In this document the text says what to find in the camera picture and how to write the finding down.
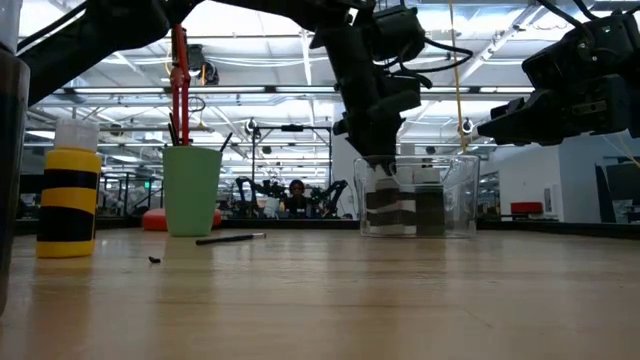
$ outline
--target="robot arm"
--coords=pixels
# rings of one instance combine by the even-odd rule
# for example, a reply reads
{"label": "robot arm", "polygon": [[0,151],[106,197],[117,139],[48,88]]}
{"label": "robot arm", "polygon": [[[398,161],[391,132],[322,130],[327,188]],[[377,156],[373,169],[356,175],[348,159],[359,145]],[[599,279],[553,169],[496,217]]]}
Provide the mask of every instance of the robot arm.
{"label": "robot arm", "polygon": [[[163,38],[203,0],[87,0],[85,14],[19,55],[31,68],[29,106],[71,81],[114,51]],[[362,155],[395,155],[400,112],[420,105],[420,85],[431,82],[402,66],[425,44],[415,8],[374,13],[375,0],[222,0],[221,3],[288,17],[315,31],[312,47],[325,46],[344,100],[344,119],[334,133]],[[352,19],[351,9],[358,9]]]}

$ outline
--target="ceiling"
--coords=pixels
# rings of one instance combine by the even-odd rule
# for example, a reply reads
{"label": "ceiling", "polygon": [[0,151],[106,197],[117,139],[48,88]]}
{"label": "ceiling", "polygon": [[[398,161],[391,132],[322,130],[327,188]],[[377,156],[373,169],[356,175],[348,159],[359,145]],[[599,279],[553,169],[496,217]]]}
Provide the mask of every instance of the ceiling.
{"label": "ceiling", "polygon": [[[387,4],[391,6],[397,2],[388,1]],[[24,0],[20,35],[28,36],[79,3],[76,0]],[[407,4],[418,7],[420,22],[431,38],[451,44],[451,23],[446,1],[407,1]],[[594,4],[599,6],[598,9],[608,9],[608,2],[587,1],[590,7]],[[572,3],[564,6],[564,9],[579,20],[585,20]],[[459,69],[460,85],[463,90],[466,88],[461,95],[461,112],[463,117],[475,123],[486,119],[491,108],[509,99],[526,96],[530,92],[530,83],[520,68],[522,60],[559,40],[571,29],[571,26],[545,9],[521,0],[455,1],[454,13],[456,46],[470,49],[475,54],[471,61]],[[518,30],[512,26],[514,22],[520,24]],[[245,146],[248,137],[244,127],[249,119],[254,119],[260,126],[331,126],[340,119],[340,98],[328,88],[333,85],[334,76],[326,53],[324,49],[307,51],[313,34],[303,32],[293,21],[209,1],[191,13],[184,27],[188,31],[190,44],[204,46],[207,59],[219,71],[219,88],[224,90],[211,92],[200,89],[202,92],[197,94],[207,106],[192,115],[191,126],[206,127],[209,131],[194,132],[196,142],[218,146],[232,132],[232,141],[244,142]],[[103,88],[100,93],[52,95],[32,108],[29,127],[50,129],[56,118],[72,116],[98,122],[102,127],[116,126],[113,124],[123,127],[164,127],[168,121],[170,103],[170,98],[162,90],[169,85],[166,68],[169,47],[169,38],[165,38],[144,48],[122,51],[104,59],[67,85]],[[448,63],[445,55],[443,51],[429,47],[409,66],[442,66]],[[453,71],[432,74],[430,79],[436,89],[423,93],[421,107],[403,114],[407,121],[400,132],[400,142],[459,142],[458,104],[455,101],[455,89],[452,88],[455,84]],[[131,87],[145,89],[134,92],[123,90]],[[471,94],[471,87],[487,91]],[[27,137],[27,142],[50,142],[34,134]],[[483,146],[491,145],[489,139],[477,136],[474,139]],[[134,145],[105,148],[105,154],[124,153],[137,157],[137,164],[158,164],[161,159],[158,149],[163,143],[169,142],[169,136],[166,132],[152,131],[123,132],[122,135],[105,132],[101,140],[105,144]],[[310,131],[274,131],[264,140],[265,144],[268,142],[307,145],[295,148],[274,146],[271,154],[258,152],[260,157],[306,159],[305,163],[313,158],[329,158],[328,148],[322,139]],[[151,145],[136,147],[136,144]],[[491,150],[475,146],[470,149],[478,154]],[[459,149],[441,148],[439,151],[449,153]],[[240,147],[237,152],[225,154],[224,164],[230,169],[233,166],[239,171],[244,169],[241,166],[246,167],[250,163],[243,152],[250,153],[250,148]],[[116,159],[112,162],[123,164]],[[308,162],[306,168],[309,170],[305,171],[319,174],[318,183],[323,182],[326,162]],[[300,172],[299,169],[282,169],[279,175],[286,177],[286,174]]]}

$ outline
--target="person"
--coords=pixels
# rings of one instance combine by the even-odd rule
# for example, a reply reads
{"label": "person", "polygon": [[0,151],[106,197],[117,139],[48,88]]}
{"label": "person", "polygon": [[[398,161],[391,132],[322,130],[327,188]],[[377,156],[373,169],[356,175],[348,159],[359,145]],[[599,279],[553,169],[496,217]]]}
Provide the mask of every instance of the person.
{"label": "person", "polygon": [[289,184],[291,196],[285,200],[284,208],[289,212],[290,217],[304,218],[307,212],[307,198],[304,197],[304,183],[296,179]]}

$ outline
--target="clear plastic container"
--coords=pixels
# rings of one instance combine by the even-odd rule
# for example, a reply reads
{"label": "clear plastic container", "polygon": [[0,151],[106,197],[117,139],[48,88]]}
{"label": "clear plastic container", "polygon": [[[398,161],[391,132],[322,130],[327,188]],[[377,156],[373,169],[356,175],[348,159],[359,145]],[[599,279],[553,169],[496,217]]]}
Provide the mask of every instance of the clear plastic container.
{"label": "clear plastic container", "polygon": [[471,238],[477,156],[370,156],[355,161],[360,232],[372,237]]}

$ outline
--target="desk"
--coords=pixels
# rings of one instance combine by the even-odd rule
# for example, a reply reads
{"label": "desk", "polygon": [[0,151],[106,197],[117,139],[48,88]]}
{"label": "desk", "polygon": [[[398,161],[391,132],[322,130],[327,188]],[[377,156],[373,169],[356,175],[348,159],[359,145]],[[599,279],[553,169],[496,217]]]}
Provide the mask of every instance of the desk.
{"label": "desk", "polygon": [[69,260],[17,238],[0,358],[640,358],[638,242],[268,234],[196,247],[104,231]]}

